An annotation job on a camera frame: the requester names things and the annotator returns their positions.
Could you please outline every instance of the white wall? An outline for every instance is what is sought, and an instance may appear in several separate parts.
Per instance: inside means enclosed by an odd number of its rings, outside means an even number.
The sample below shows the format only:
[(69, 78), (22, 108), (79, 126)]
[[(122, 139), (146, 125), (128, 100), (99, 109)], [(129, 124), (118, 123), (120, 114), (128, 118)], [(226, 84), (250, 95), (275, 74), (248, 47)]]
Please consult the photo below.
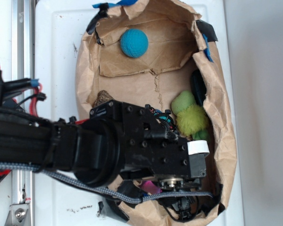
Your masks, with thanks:
[(283, 0), (224, 0), (246, 226), (283, 226)]
[[(11, 0), (0, 0), (0, 68), (4, 81), (11, 80)], [(11, 174), (0, 183), (0, 226), (12, 204)]]

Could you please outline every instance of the screw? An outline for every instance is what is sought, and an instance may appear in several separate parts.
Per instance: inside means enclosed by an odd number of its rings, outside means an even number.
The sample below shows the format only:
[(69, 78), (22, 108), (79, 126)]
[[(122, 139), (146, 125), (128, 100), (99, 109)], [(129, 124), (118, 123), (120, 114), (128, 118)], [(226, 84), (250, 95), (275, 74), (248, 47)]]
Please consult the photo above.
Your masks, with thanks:
[(162, 146), (162, 147), (166, 147), (166, 142), (163, 141), (163, 142), (161, 143), (161, 146)]
[(140, 109), (139, 112), (138, 112), (140, 115), (144, 115), (145, 114), (145, 111), (143, 109)]
[(180, 150), (181, 150), (181, 151), (185, 151), (185, 146), (184, 146), (184, 145), (181, 145)]
[(207, 175), (207, 173), (205, 172), (205, 170), (200, 171), (200, 176), (205, 177), (206, 175)]
[(128, 106), (128, 107), (126, 108), (126, 110), (127, 110), (127, 112), (132, 112), (132, 111), (133, 111), (133, 108), (132, 108), (132, 106)]
[(147, 141), (144, 140), (144, 141), (141, 143), (141, 146), (142, 146), (142, 147), (147, 147), (147, 146), (148, 146)]
[(182, 161), (182, 165), (187, 166), (188, 165), (188, 161), (185, 159)]
[(134, 139), (130, 139), (129, 143), (130, 143), (131, 146), (133, 146), (135, 144), (135, 140)]
[(168, 162), (169, 162), (169, 159), (163, 158), (163, 159), (162, 159), (162, 162), (163, 162), (163, 163), (168, 163)]
[(18, 220), (22, 220), (25, 218), (25, 211), (24, 209), (18, 209), (16, 212), (15, 212), (15, 217), (18, 219)]

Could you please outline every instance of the pink object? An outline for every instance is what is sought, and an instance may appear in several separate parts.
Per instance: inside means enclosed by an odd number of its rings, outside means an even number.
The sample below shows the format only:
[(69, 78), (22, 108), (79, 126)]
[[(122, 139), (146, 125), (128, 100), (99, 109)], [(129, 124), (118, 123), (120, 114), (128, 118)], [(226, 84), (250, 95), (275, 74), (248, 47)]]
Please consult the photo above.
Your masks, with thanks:
[(151, 193), (151, 194), (158, 194), (158, 193), (161, 193), (162, 190), (157, 187), (156, 185), (154, 185), (152, 183), (152, 181), (145, 181), (143, 182), (141, 185), (140, 185), (140, 188), (142, 190), (144, 190), (145, 192), (148, 192), (148, 193)]

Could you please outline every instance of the brown paper bag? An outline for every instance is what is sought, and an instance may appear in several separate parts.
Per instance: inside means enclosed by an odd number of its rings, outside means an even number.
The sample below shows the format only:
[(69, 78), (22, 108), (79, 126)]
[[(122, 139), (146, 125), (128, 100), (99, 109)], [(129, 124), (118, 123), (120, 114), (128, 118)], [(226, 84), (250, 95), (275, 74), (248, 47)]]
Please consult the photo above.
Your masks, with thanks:
[[(204, 226), (228, 206), (237, 161), (236, 143), (218, 50), (215, 42), (208, 43), (210, 62), (204, 53), (207, 44), (196, 23), (200, 17), (178, 0), (138, 0), (131, 6), (109, 8), (108, 17), (97, 22), (95, 32), (82, 37), (75, 84), (81, 119), (89, 117), (101, 90), (107, 90), (118, 101), (150, 104), (165, 111), (182, 91), (191, 90), (189, 79), (196, 69), (207, 87), (204, 109), (211, 120), (214, 142), (210, 142), (202, 188), (219, 200), (187, 223), (173, 220), (157, 201), (134, 209), (122, 202), (119, 208), (134, 226)], [(120, 49), (120, 37), (130, 28), (143, 30), (149, 39), (149, 48), (140, 58), (129, 58)]]

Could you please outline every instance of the metal frame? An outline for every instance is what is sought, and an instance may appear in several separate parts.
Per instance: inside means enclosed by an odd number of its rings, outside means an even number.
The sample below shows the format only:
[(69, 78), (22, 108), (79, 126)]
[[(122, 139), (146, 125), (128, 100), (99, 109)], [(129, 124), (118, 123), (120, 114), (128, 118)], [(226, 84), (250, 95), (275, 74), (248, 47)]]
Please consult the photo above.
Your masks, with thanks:
[[(12, 0), (12, 80), (34, 78), (34, 20), (36, 0)], [(31, 95), (25, 92), (18, 101)], [(5, 226), (34, 226), (34, 175), (32, 172), (12, 171), (12, 204)], [(25, 220), (17, 219), (24, 210)]]

